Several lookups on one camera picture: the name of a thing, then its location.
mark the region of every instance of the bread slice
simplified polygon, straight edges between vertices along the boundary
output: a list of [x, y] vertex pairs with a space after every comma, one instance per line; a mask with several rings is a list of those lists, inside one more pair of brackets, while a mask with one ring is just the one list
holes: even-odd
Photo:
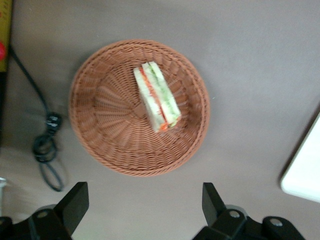
[[153, 129], [158, 132], [174, 127], [181, 112], [159, 66], [151, 61], [133, 72]]

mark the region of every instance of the cord plug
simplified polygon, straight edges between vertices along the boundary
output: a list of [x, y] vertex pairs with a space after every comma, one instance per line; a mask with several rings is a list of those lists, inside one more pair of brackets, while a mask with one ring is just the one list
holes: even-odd
[[50, 112], [46, 116], [45, 124], [46, 124], [46, 130], [48, 134], [50, 134], [51, 136], [54, 136], [56, 132], [61, 128], [62, 117], [58, 113]]

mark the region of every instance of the orange filling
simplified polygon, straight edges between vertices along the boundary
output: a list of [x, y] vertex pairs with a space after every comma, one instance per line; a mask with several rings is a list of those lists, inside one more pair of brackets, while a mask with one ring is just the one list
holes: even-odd
[[140, 67], [139, 70], [140, 70], [140, 72], [141, 72], [141, 74], [142, 74], [144, 83], [145, 83], [146, 86], [148, 87], [148, 89], [149, 89], [152, 97], [154, 98], [156, 104], [159, 106], [160, 114], [162, 115], [162, 117], [163, 117], [163, 119], [164, 119], [164, 123], [162, 123], [162, 124], [160, 125], [160, 129], [161, 129], [161, 130], [166, 130], [166, 129], [168, 129], [169, 124], [168, 124], [168, 121], [167, 121], [167, 119], [166, 119], [164, 110], [163, 110], [162, 107], [161, 107], [160, 100], [159, 100], [159, 98], [158, 98], [158, 96], [157, 96], [154, 88], [152, 87], [150, 81], [148, 80], [148, 78], [147, 78], [147, 76], [146, 76], [146, 74], [145, 74], [144, 69], [143, 69], [142, 67]]

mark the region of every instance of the brown basket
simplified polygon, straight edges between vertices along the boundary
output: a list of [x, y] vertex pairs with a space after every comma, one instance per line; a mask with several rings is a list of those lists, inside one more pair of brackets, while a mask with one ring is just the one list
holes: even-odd
[[[139, 97], [133, 69], [155, 61], [182, 119], [155, 133]], [[156, 41], [124, 40], [103, 47], [78, 70], [70, 94], [72, 127], [86, 150], [114, 171], [155, 176], [184, 164], [200, 147], [209, 125], [209, 96], [195, 67]]]

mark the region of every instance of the power cord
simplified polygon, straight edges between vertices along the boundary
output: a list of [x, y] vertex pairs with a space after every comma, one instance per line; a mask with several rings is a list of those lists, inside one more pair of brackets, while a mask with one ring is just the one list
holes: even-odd
[[[50, 165], [50, 162], [52, 162], [57, 156], [58, 149], [54, 140], [54, 136], [61, 127], [62, 117], [55, 112], [49, 111], [49, 107], [39, 87], [37, 86], [34, 79], [31, 77], [31, 75], [28, 73], [28, 71], [26, 70], [26, 68], [18, 58], [17, 54], [15, 53], [11, 45], [9, 46], [9, 52], [12, 55], [15, 62], [17, 63], [17, 65], [20, 67], [20, 69], [24, 73], [25, 77], [28, 79], [28, 81], [34, 88], [35, 92], [37, 93], [37, 95], [39, 96], [43, 104], [45, 114], [46, 114], [46, 120], [45, 120], [46, 130], [45, 130], [45, 133], [35, 138], [32, 146], [32, 152], [35, 160], [39, 162], [40, 172], [46, 184], [54, 191], [61, 192], [64, 189], [64, 184], [61, 180], [61, 177], [57, 173], [57, 171]], [[48, 175], [46, 174], [45, 168], [47, 168], [52, 173], [52, 175], [58, 182], [58, 186], [55, 186], [54, 184], [52, 184], [52, 182], [50, 182]]]

